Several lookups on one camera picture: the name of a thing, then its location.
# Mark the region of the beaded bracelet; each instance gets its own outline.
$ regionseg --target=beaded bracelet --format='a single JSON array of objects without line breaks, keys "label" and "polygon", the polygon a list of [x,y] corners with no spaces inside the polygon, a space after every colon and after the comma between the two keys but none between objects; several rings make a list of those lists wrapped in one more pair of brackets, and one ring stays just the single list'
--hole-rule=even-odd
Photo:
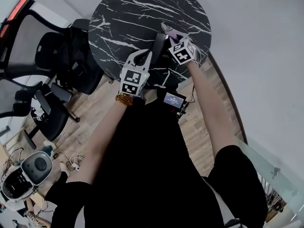
[{"label": "beaded bracelet", "polygon": [[127,105],[127,106],[131,106],[133,105],[133,98],[130,95],[124,94],[124,93],[120,93],[115,97],[116,101],[120,101],[121,103]]}]

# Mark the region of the red light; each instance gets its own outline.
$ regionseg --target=red light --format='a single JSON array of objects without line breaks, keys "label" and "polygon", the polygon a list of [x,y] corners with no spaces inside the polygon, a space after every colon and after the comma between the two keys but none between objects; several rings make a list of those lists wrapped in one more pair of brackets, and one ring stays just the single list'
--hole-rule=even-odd
[{"label": "red light", "polygon": [[[18,13],[18,11],[22,8],[22,6],[24,5],[24,3],[26,2],[27,0],[20,0],[17,5],[15,6],[14,10],[10,13],[10,16],[8,17],[8,21],[12,20],[15,18],[16,14]],[[7,31],[9,25],[5,25],[3,26],[3,29],[0,33],[0,38],[2,38],[5,34],[5,32]]]},{"label": "red light", "polygon": [[27,0],[20,0],[18,2],[18,4],[16,5],[16,7],[14,8],[14,10],[11,12],[8,21],[12,20],[13,18],[15,18],[16,14],[18,13],[18,11],[20,10],[20,8],[23,6],[23,4],[26,2]]}]

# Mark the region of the black round speaker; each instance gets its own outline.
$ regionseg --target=black round speaker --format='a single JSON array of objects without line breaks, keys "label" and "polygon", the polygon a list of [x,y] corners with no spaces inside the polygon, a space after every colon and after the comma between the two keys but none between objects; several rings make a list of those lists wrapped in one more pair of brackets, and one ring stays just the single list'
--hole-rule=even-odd
[{"label": "black round speaker", "polygon": [[45,169],[47,168],[47,163],[43,158],[38,157],[37,159],[35,159],[35,167],[38,171],[45,171]]}]

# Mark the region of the black shirt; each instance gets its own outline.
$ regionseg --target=black shirt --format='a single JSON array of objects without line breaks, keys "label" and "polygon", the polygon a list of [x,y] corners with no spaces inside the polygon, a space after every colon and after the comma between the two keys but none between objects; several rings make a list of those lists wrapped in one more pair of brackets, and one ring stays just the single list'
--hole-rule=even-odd
[{"label": "black shirt", "polygon": [[[205,180],[248,228],[263,227],[265,194],[237,146],[218,152]],[[74,227],[83,206],[86,227],[223,227],[215,195],[194,167],[177,119],[157,102],[127,109],[92,186],[68,183],[64,191],[67,200],[54,212],[52,228]],[[250,209],[246,197],[254,200]]]}]

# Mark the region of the glass railing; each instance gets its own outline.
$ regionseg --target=glass railing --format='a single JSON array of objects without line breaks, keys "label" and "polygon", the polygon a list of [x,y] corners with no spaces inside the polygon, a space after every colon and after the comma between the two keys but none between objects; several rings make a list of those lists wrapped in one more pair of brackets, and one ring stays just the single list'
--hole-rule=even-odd
[{"label": "glass railing", "polygon": [[239,140],[239,147],[251,160],[256,171],[274,188],[297,217],[304,222],[304,190],[296,187],[278,167],[270,164],[251,147]]}]

